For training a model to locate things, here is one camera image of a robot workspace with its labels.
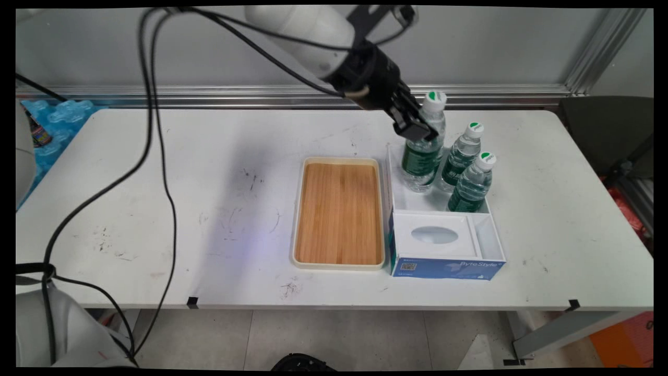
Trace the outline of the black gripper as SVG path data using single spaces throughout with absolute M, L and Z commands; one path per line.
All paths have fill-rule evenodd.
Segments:
M 384 110 L 393 119 L 393 130 L 406 140 L 430 142 L 438 131 L 430 126 L 421 105 L 402 81 L 399 67 L 374 44 L 360 44 L 348 53 L 326 82 L 364 110 Z

